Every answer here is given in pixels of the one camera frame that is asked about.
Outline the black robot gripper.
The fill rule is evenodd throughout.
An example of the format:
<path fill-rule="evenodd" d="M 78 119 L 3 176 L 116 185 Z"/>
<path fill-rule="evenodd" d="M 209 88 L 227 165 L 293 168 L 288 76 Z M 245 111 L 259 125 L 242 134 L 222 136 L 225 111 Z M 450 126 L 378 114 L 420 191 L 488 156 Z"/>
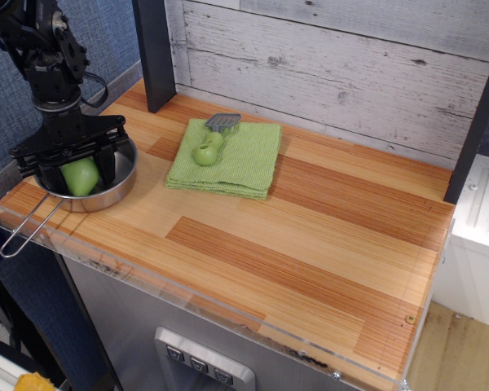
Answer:
<path fill-rule="evenodd" d="M 42 125 L 34 135 L 10 150 L 22 176 L 37 175 L 46 189 L 68 194 L 61 167 L 91 157 L 105 184 L 116 177 L 115 151 L 128 135 L 126 119 L 121 115 L 89 116 L 79 108 L 63 113 L 43 115 Z"/>

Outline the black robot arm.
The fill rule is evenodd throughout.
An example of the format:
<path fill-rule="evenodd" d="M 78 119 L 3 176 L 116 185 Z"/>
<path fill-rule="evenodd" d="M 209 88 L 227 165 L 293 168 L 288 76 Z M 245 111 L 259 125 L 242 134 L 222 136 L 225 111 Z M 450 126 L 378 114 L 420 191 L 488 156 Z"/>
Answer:
<path fill-rule="evenodd" d="M 116 177 L 116 152 L 129 142 L 123 116 L 82 112 L 81 84 L 96 79 L 87 72 L 87 49 L 68 26 L 55 1 L 0 1 L 0 48 L 7 52 L 31 89 L 42 115 L 39 130 L 10 150 L 22 177 L 35 176 L 49 190 L 68 194 L 62 169 L 90 158 L 102 184 Z"/>

